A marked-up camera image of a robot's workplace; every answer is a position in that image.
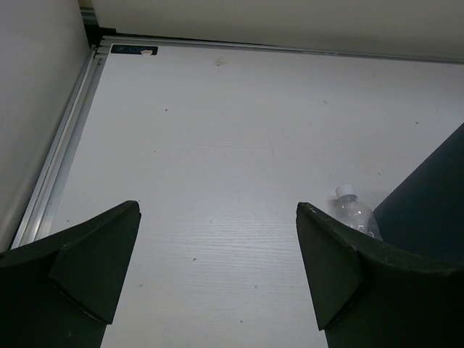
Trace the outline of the clear plastic bottle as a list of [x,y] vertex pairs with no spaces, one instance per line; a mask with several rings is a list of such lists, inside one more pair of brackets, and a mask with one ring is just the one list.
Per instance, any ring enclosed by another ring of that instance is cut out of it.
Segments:
[[373,211],[359,200],[351,185],[338,186],[335,194],[336,198],[331,201],[333,218],[366,236],[383,240]]

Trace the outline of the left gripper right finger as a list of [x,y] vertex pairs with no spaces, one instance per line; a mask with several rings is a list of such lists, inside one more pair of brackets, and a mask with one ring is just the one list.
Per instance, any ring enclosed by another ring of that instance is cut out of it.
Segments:
[[411,254],[297,206],[319,330],[330,347],[461,347],[463,267]]

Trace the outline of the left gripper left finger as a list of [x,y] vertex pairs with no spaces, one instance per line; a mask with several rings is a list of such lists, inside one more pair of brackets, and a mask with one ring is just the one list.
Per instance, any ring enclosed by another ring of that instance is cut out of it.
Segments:
[[126,201],[84,223],[1,253],[2,347],[100,347],[136,243]]

